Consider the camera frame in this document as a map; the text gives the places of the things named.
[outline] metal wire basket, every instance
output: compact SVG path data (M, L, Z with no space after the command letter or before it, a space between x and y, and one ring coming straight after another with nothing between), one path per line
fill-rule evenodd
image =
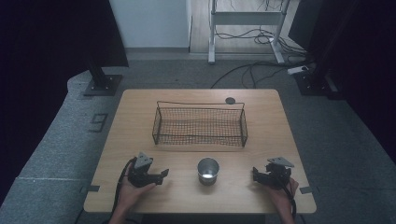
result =
M248 140L245 104L157 102L155 145L217 144L244 147Z

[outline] gray carpet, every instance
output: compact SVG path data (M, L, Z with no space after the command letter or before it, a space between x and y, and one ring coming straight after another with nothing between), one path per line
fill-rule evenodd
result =
M104 69L108 75L123 75L112 97L82 96L91 80L88 72L71 78L56 119L2 204L0 222L75 223L124 90L209 89L226 72L254 62L217 60L209 65L206 60L132 60L130 68ZM278 69L256 67L255 79ZM231 73L215 88L243 89L243 71ZM244 76L244 83L252 88L249 75ZM302 96L285 70L259 82L257 88L278 90L313 189L318 210L297 216L297 223L396 223L396 166L345 101ZM100 125L92 123L95 114L107 114L101 132L96 132ZM107 218L108 214L83 212L78 223L102 223ZM161 218L162 223L212 222L199 216L189 221L177 215ZM263 223L262 216L211 218L216 223ZM143 220L151 223L156 217ZM280 223L276 215L265 220Z

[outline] stainless steel cup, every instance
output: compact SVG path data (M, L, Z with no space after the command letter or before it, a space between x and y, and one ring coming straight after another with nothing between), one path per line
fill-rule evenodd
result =
M201 184L215 184L219 172L219 164L212 158L201 159L198 163L198 177Z

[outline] black cable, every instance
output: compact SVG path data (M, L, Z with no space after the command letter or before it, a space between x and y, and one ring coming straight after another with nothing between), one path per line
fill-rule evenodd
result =
M303 215L300 215L301 220L303 221L304 224L306 224L305 218L303 217Z
M262 41L261 41L261 38L262 38L262 37L265 37L267 40L266 40L265 42L262 42ZM256 44L261 44L261 45L271 44L270 37L271 37L271 36L269 36L269 35L258 34L258 35L256 36L256 38L254 38L254 43L256 43Z
M249 31L247 31L247 32L245 32L245 33L243 33L241 35L229 35L229 34L219 33L217 28L215 27L215 33L220 39L234 39L234 38L238 38L238 39L252 39L252 38L257 38L256 35L244 36L244 35L250 34L251 32L254 32L254 31L260 31L260 29L249 30Z
M260 7L264 4L265 1L268 1L268 0L262 0L262 3L259 5L259 7L257 8L256 11L259 11Z
M213 88L216 86L216 84L218 84L218 82L220 82L223 78L225 78L225 77L227 77L229 74L231 74L231 72L233 72L233 71L235 71L235 70L237 70L237 69L239 69L239 68L248 67L248 66L250 66L250 64L241 65L241 66L238 66L238 67L232 69L231 71L227 72L226 74L224 74L223 76L221 76L220 78L218 78L218 80L216 80L216 82L210 87L210 89L213 89Z
M279 70L275 71L273 74L271 74L271 75L268 76L268 77L262 77L262 78L260 78L259 80L256 81L256 85L257 85L257 83L259 83L259 82L261 82L261 81L263 81L263 80L265 80L265 79L267 79L267 78L274 77L277 73L279 73L279 72L281 72L281 71L283 71L283 70L285 70L285 69L288 69L288 68L279 69Z
M265 37L272 37L275 36L274 33L263 30L262 26L260 26L260 31L261 31L261 36L265 36ZM305 49L300 49L300 48L295 48L293 46L290 46L286 40L284 38L282 38L281 36L278 39L278 43L280 44L280 46L282 47L283 50L285 50L286 52L289 53L300 53L300 54L306 54L306 50Z
M123 180L123 178L124 178L125 176L127 176L127 175L125 175L125 174L126 174L126 169L128 168L129 164L131 164L131 162L132 162L132 160L129 160L129 161L126 163L125 167L122 169L122 172L121 172L121 174L120 174L119 181L117 182L116 194L114 195L113 209L111 209L111 215L110 215L110 217L113 216L114 211L116 210L117 204L119 203L120 189L121 189L121 187L122 187L122 185L121 185L121 184L122 184L122 180Z
M282 181L280 181L280 179L276 176L276 180L277 182L280 184L280 186L282 187L283 190L285 190L286 195L288 195L291 207L292 207L292 212L291 215L293 216L293 219L296 218L296 213L297 213L297 205L296 205L296 201L294 200L294 196L290 193L290 191L288 190L288 188L286 188L286 186L282 183ZM292 192L292 185L289 181L289 185L290 185L290 190Z
M252 72L253 67L254 67L254 64L249 67L248 71L250 73L251 80L253 81L253 89L257 89L256 88L256 80L254 80L254 76L253 76L253 72Z
M131 219L131 218L126 218L125 221L133 222L134 224L140 224L140 222L138 222L134 219Z
M267 2L266 2L265 4L266 4L266 6L265 6L265 11L267 11L267 10L268 10L268 7L270 6L270 0L267 0Z
M231 7L233 8L233 10L236 11L236 9L233 7L233 0L230 0L230 4L231 4Z
M79 218L81 217L81 214L84 212L84 208L81 208L81 211L79 211L79 213L78 213L78 216L76 217L76 221L75 221L75 224L77 224L78 223L78 221L79 221Z
M249 87L245 86L244 79L245 79L245 74L248 73L248 71L250 70L251 66L250 66L247 70L245 70L245 72L244 72L244 73L242 74L242 76L241 76L241 83L242 83L242 86L245 87L245 89L249 89Z

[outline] human hand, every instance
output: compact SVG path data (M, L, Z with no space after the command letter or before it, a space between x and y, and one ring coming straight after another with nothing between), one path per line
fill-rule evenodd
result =
M125 176L122 178L122 181L119 183L119 185L121 186L120 186L118 203L110 221L108 222L109 224L123 223L129 213L129 210L137 202L139 197L142 194L146 193L147 191L154 189L156 186L155 183L151 183L142 188L137 188L134 185L132 185L131 182L129 182L128 180L128 174L131 165L132 164L129 164L129 166L126 169Z
M294 197L295 192L299 186L299 183L293 178L290 178L289 184L286 188L290 191L290 194ZM265 190L270 196L271 202L274 204L276 211L278 212L280 219L283 224L293 224L294 219L291 215L291 204L288 195L283 189L273 189L269 186L264 186Z
M117 206L122 206L128 209L130 209L137 202L140 195L155 188L156 186L155 183L148 184L142 188L137 188L134 185L132 185L131 182L129 182L128 180L129 169L131 168L131 166L132 164L129 164L125 172L125 177L119 183L121 187L119 194L119 202L117 204Z

